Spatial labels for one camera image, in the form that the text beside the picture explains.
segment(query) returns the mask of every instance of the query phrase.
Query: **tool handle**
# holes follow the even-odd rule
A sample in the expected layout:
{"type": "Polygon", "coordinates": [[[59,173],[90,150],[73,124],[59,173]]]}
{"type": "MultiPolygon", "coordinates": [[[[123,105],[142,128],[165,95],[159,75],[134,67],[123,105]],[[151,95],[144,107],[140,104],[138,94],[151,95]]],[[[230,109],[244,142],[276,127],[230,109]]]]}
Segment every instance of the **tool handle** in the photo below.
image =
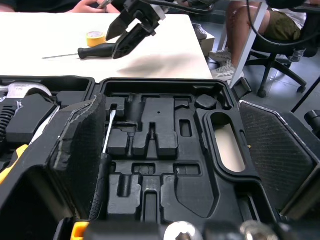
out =
{"type": "Polygon", "coordinates": [[[112,158],[107,153],[101,153],[101,162],[92,201],[89,221],[104,219],[108,205],[109,174],[111,171],[112,158]]]}
{"type": "Polygon", "coordinates": [[[78,54],[81,59],[87,57],[111,58],[115,45],[115,43],[102,43],[90,48],[79,48],[78,54]]]}
{"type": "Polygon", "coordinates": [[[22,156],[22,154],[24,154],[25,150],[28,148],[28,145],[22,145],[21,147],[19,147],[13,154],[11,162],[9,164],[9,166],[3,170],[0,173],[0,184],[3,183],[3,181],[6,179],[6,177],[9,175],[9,173],[11,172],[11,170],[14,168],[14,166],[16,165],[16,163],[18,162],[19,158],[22,156]]]}

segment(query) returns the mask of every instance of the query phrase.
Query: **screwdriver shaft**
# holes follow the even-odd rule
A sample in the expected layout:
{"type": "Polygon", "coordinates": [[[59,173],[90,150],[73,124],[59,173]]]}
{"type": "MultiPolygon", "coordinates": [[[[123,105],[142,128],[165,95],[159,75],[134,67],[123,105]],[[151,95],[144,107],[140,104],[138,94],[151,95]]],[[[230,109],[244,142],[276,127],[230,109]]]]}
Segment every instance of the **screwdriver shaft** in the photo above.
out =
{"type": "Polygon", "coordinates": [[[116,113],[117,113],[117,110],[112,110],[110,113],[110,121],[109,121],[108,131],[106,132],[105,142],[104,142],[104,146],[103,146],[103,150],[102,150],[103,154],[107,153],[108,141],[109,141],[112,125],[113,125],[114,119],[116,117],[116,113]]]}
{"type": "Polygon", "coordinates": [[[78,53],[59,55],[59,56],[46,56],[46,57],[43,57],[42,59],[55,59],[55,58],[63,58],[63,57],[69,57],[69,56],[75,56],[75,55],[78,55],[78,53]]]}

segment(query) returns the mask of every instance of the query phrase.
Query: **hammer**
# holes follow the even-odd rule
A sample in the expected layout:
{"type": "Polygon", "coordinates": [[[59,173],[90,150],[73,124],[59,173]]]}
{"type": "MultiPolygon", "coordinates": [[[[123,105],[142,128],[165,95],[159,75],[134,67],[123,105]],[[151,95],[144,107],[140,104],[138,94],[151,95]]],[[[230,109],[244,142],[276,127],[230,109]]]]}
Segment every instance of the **hammer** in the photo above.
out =
{"type": "Polygon", "coordinates": [[[8,86],[1,86],[0,85],[0,92],[8,93],[6,98],[7,99],[23,99],[25,96],[29,94],[47,94],[48,96],[52,96],[49,89],[36,82],[22,82],[17,81],[11,83],[8,86]]]}

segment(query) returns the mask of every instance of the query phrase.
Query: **yellow tool handle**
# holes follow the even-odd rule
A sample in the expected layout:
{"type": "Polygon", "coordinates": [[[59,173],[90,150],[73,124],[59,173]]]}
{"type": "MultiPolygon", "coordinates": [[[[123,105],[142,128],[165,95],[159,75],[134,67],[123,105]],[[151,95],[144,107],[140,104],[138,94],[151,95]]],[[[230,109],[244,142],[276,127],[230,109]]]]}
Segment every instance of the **yellow tool handle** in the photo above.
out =
{"type": "Polygon", "coordinates": [[[14,166],[16,165],[16,163],[18,162],[19,158],[22,156],[22,154],[25,152],[25,150],[28,148],[28,145],[22,145],[21,147],[19,147],[13,154],[12,156],[12,162],[13,164],[11,166],[8,166],[5,170],[3,170],[0,173],[0,184],[3,183],[3,181],[6,179],[6,177],[8,176],[8,174],[11,172],[11,170],[14,168],[14,166]]]}
{"type": "Polygon", "coordinates": [[[70,240],[83,240],[88,221],[78,221],[74,224],[70,240]]]}

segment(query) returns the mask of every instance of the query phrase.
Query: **chair leg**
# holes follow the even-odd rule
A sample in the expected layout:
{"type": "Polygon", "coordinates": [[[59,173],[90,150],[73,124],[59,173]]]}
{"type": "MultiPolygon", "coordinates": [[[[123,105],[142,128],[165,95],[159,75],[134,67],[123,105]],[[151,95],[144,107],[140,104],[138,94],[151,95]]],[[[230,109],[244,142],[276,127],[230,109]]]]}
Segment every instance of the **chair leg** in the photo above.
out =
{"type": "Polygon", "coordinates": [[[265,90],[265,86],[266,86],[266,83],[267,83],[267,79],[268,79],[270,70],[273,67],[273,63],[274,63],[274,61],[271,60],[271,61],[269,61],[267,63],[267,65],[265,67],[262,83],[260,85],[260,88],[259,88],[258,94],[257,94],[260,98],[264,98],[267,95],[267,92],[265,90]]]}
{"type": "Polygon", "coordinates": [[[268,65],[268,59],[255,59],[255,60],[249,60],[246,61],[246,66],[267,66],[268,65]]]}
{"type": "Polygon", "coordinates": [[[258,52],[255,52],[255,51],[251,51],[250,55],[256,57],[257,59],[268,59],[268,56],[263,55],[263,54],[258,53],[258,52]]]}
{"type": "Polygon", "coordinates": [[[304,88],[307,85],[307,83],[301,77],[299,77],[297,74],[295,74],[293,71],[291,71],[289,68],[282,65],[281,63],[275,61],[272,67],[279,70],[288,77],[292,78],[295,82],[300,84],[302,88],[304,88]]]}

